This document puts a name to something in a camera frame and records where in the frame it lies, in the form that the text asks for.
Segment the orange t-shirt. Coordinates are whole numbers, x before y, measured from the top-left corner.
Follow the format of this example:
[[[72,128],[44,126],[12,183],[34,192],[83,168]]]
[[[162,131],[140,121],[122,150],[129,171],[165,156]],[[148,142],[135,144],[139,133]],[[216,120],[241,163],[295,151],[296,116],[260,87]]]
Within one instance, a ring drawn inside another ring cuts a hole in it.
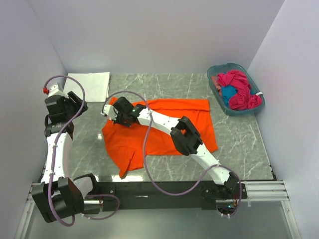
[[[218,149],[207,99],[156,99],[147,104],[153,111],[152,123],[146,120],[146,125],[134,123],[126,127],[108,119],[102,129],[106,151],[121,178],[129,171],[143,168],[143,152],[155,156],[179,155],[170,130],[182,117],[190,119],[209,152]]]

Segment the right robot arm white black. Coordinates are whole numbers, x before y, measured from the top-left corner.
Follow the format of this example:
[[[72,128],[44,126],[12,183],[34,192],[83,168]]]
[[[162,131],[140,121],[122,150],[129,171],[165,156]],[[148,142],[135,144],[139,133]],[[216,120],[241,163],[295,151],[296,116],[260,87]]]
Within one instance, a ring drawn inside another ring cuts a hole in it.
[[[225,199],[233,198],[236,194],[242,199],[242,184],[239,176],[226,166],[223,166],[209,152],[201,139],[199,131],[191,120],[183,116],[174,118],[158,113],[146,104],[133,106],[126,98],[120,97],[113,105],[104,104],[102,114],[114,123],[131,126],[134,123],[147,126],[143,143],[143,158],[146,157],[145,147],[151,128],[169,135],[176,150],[185,156],[191,156],[205,169],[201,177],[209,174],[213,182],[219,185],[219,194]]]

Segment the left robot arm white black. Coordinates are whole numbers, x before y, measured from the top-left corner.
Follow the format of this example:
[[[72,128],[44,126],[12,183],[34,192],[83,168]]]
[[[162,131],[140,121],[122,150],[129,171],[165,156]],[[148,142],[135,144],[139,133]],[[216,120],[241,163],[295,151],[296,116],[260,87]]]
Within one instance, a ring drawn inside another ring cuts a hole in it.
[[[74,92],[50,92],[45,99],[48,115],[44,135],[48,153],[40,185],[32,190],[32,198],[47,223],[84,211],[84,199],[94,200],[100,188],[92,174],[72,180],[68,174],[69,150],[73,142],[72,120],[87,111],[87,103]]]

